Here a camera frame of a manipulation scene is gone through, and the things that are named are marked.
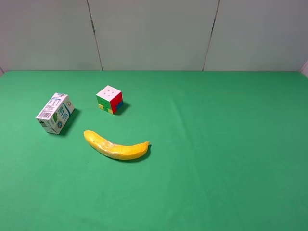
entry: juice box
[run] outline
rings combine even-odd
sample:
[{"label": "juice box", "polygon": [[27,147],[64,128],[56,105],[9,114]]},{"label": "juice box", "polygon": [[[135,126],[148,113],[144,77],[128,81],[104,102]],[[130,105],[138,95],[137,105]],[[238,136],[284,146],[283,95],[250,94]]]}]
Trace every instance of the juice box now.
[{"label": "juice box", "polygon": [[36,119],[49,133],[59,134],[74,110],[68,95],[55,93]]}]

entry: white wall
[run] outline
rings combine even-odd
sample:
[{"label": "white wall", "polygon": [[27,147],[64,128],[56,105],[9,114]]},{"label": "white wall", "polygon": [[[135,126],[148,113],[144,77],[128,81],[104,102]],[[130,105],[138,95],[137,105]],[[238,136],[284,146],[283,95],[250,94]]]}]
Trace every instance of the white wall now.
[{"label": "white wall", "polygon": [[202,70],[218,0],[89,0],[104,70]]},{"label": "white wall", "polygon": [[300,71],[308,0],[221,0],[205,70]]},{"label": "white wall", "polygon": [[[202,70],[218,0],[89,0],[104,70]],[[221,0],[205,70],[300,71],[308,0]],[[86,0],[0,5],[7,70],[101,70]]]},{"label": "white wall", "polygon": [[8,0],[0,6],[6,70],[101,70],[86,0]]}]

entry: puzzle cube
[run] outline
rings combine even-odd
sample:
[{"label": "puzzle cube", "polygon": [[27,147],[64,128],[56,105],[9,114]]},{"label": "puzzle cube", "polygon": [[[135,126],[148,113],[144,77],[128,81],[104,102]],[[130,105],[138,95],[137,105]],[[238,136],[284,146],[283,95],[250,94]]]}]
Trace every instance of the puzzle cube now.
[{"label": "puzzle cube", "polygon": [[98,107],[112,114],[123,105],[122,92],[109,85],[98,92],[96,98]]}]

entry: banana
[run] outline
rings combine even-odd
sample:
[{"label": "banana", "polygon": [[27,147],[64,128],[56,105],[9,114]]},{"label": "banana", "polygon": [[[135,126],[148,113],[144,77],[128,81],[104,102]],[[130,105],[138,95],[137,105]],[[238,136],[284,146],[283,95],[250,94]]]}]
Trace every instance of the banana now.
[{"label": "banana", "polygon": [[133,146],[123,146],[111,143],[94,131],[84,131],[86,141],[101,154],[118,160],[132,160],[143,156],[150,142],[139,143]]}]

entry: green tablecloth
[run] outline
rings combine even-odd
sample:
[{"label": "green tablecloth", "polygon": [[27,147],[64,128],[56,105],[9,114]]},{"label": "green tablecloth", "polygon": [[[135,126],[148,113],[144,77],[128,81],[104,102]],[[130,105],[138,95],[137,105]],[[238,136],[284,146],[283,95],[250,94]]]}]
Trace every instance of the green tablecloth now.
[{"label": "green tablecloth", "polygon": [[[122,90],[119,115],[98,108]],[[35,116],[76,107],[60,135]],[[109,159],[93,130],[140,161]],[[308,79],[280,72],[12,71],[0,78],[1,231],[308,229]]]}]

